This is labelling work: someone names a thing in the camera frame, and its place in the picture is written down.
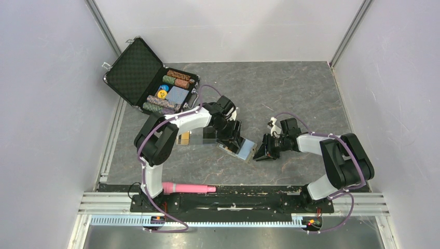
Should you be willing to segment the beige card holder wallet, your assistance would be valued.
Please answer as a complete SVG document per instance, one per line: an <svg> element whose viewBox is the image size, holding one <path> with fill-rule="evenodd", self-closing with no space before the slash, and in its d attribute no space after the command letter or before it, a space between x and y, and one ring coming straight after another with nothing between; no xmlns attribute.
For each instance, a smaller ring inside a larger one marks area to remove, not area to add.
<svg viewBox="0 0 440 249"><path fill-rule="evenodd" d="M244 139L241 148L237 150L237 152L233 152L232 150L228 149L225 145L217 144L216 148L221 150L222 152L225 152L226 154L233 156L235 158L238 158L245 163L248 163L256 152L257 144L253 141L250 141L248 139Z"/></svg>

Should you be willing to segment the pink cylindrical marker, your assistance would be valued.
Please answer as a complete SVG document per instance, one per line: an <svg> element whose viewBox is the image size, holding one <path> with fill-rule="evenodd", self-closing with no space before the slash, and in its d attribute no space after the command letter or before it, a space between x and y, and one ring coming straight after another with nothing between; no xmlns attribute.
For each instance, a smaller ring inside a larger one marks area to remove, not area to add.
<svg viewBox="0 0 440 249"><path fill-rule="evenodd" d="M165 194L171 193L212 193L216 192L215 186L195 185L195 184L177 184L172 182L162 183Z"/></svg>

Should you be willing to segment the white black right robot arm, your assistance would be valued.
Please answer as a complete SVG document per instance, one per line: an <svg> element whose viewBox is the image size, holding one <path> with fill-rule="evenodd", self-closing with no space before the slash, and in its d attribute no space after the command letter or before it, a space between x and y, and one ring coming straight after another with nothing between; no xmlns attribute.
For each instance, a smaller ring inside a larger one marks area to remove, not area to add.
<svg viewBox="0 0 440 249"><path fill-rule="evenodd" d="M367 153L353 133L336 136L302 132L295 118L284 119L277 126L272 117L268 126L270 132L264 134L253 157L255 161L277 160L284 151L315 154L323 159L325 174L300 192L300 206L307 212L314 211L326 198L362 188L375 175Z"/></svg>

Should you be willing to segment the clear acrylic card tray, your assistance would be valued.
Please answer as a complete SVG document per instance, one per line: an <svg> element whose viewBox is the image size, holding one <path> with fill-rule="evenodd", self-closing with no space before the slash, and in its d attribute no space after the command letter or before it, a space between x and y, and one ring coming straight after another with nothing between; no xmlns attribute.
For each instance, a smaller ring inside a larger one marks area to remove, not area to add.
<svg viewBox="0 0 440 249"><path fill-rule="evenodd" d="M202 144L203 128L197 128L188 132L190 132L189 145L203 145Z"/></svg>

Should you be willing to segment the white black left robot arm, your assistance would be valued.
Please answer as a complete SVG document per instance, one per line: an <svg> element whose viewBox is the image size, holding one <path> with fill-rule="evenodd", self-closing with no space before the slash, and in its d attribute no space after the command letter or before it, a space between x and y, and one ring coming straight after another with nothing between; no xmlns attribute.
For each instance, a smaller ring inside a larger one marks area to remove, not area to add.
<svg viewBox="0 0 440 249"><path fill-rule="evenodd" d="M175 140L185 132L211 127L215 140L233 153L239 152L244 142L237 108L227 97L173 115L152 113L137 134L134 145L141 163L141 189L146 195L143 204L150 211L163 205L162 168L169 158Z"/></svg>

